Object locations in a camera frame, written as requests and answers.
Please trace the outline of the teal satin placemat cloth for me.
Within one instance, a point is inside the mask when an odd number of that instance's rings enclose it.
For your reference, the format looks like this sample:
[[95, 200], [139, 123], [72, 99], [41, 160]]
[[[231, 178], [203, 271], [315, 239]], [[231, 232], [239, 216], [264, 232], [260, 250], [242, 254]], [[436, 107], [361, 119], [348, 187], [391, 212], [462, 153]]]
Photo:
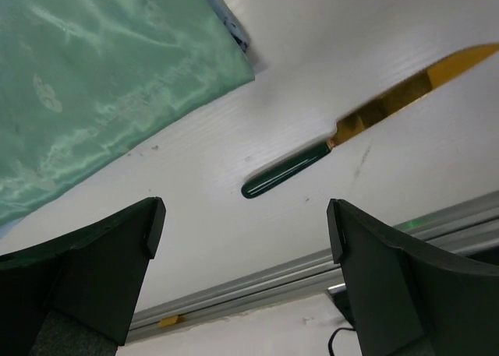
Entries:
[[251, 82], [224, 0], [1, 0], [1, 222]]

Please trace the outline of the gold knife green handle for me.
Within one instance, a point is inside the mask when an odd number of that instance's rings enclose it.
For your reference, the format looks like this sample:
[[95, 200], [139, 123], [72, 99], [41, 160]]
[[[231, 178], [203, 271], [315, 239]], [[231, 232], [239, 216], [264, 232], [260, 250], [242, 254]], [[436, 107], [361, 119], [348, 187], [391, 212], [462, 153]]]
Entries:
[[349, 141], [401, 109], [458, 78], [498, 53], [498, 43], [479, 44], [451, 53], [375, 96], [336, 122], [331, 137], [314, 143], [254, 175], [241, 188], [254, 199], [289, 180]]

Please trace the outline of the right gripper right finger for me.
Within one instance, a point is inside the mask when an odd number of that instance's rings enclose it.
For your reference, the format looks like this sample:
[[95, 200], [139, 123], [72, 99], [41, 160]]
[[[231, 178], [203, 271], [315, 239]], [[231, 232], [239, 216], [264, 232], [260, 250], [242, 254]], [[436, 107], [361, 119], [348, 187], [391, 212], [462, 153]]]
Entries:
[[460, 256], [342, 199], [327, 207], [363, 352], [496, 352], [498, 259]]

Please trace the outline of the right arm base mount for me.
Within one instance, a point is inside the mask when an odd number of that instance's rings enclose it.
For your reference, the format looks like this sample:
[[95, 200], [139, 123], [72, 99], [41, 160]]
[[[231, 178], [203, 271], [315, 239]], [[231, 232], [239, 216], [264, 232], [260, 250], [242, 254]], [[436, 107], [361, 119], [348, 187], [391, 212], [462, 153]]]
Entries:
[[334, 330], [327, 342], [328, 353], [330, 356], [334, 356], [333, 343], [335, 337], [341, 331], [355, 332], [356, 321], [354, 320], [354, 316], [352, 313], [352, 307], [346, 290], [346, 285], [345, 284], [334, 285], [332, 287], [329, 287], [327, 289], [327, 292], [335, 308], [341, 313], [344, 320], [347, 322], [347, 325], [339, 326], [336, 330]]

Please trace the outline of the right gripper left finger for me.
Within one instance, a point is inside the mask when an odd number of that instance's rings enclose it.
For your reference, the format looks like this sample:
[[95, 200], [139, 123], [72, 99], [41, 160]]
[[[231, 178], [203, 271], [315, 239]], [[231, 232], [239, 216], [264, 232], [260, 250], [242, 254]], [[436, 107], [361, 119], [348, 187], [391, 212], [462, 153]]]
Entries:
[[166, 216], [159, 197], [1, 257], [3, 348], [117, 348]]

